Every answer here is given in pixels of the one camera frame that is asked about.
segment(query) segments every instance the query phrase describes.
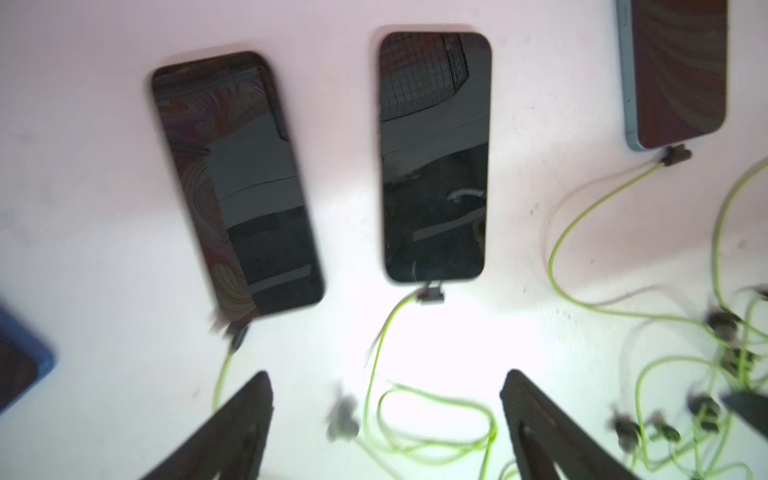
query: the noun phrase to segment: smartphone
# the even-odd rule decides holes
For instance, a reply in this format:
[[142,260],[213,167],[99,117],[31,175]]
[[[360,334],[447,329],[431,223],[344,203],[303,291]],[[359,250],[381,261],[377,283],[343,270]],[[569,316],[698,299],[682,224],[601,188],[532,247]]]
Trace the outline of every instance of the smartphone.
[[618,0],[627,142],[637,151],[720,128],[727,0]]
[[401,31],[379,48],[384,261],[396,282],[485,265],[491,46],[477,33]]
[[0,306],[0,413],[54,365],[51,350]]
[[151,82],[221,313],[318,303],[323,275],[272,70],[253,52],[171,65]]

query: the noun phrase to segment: white table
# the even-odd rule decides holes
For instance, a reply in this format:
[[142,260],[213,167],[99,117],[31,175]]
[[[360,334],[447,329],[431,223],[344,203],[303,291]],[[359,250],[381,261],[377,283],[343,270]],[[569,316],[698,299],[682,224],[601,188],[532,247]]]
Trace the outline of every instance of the white table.
[[[697,315],[712,300],[717,208],[768,154],[768,4],[731,4],[725,125],[688,144],[692,161],[628,191],[574,234],[558,272],[579,296],[663,284]],[[248,49],[271,61],[280,82],[327,294],[254,323],[225,392],[270,374],[276,408],[263,478],[388,478],[356,447],[328,443],[323,420],[339,384],[364,393],[364,352],[409,292],[382,265],[376,133],[378,43],[403,28],[479,31],[491,42],[488,261],[477,280],[445,286],[444,306],[398,318],[382,376],[485,402],[503,423],[498,391],[509,369],[522,369],[620,457],[607,422],[612,409],[633,412],[642,366],[711,356],[695,330],[595,316],[546,281],[545,248],[617,180],[581,190],[552,216],[556,206],[595,178],[657,157],[624,141],[610,0],[11,0],[0,7],[0,296],[53,345],[58,364],[0,417],[0,478],[133,480],[210,415],[227,344],[210,331],[213,297],[147,81],[161,65]],[[728,293],[768,280],[766,199],[768,176],[734,207],[723,245]],[[626,307],[679,308],[657,293]],[[702,372],[672,368],[649,380],[644,408],[686,421],[685,394]],[[421,411],[388,414],[436,435],[478,428]],[[504,426],[493,478],[511,458],[507,438]],[[764,478],[765,452],[739,423],[725,459]],[[476,478],[480,461],[445,470],[393,463],[408,478],[458,480]]]

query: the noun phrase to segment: phone case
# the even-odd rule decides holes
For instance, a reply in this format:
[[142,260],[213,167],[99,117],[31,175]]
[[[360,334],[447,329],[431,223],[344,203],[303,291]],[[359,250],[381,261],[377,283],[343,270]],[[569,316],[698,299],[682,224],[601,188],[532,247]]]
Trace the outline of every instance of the phone case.
[[646,151],[637,135],[637,85],[634,72],[634,40],[632,36],[632,2],[617,0],[619,49],[621,53],[621,87],[624,92],[624,125],[627,143],[632,150]]
[[0,414],[46,376],[53,352],[0,306]]

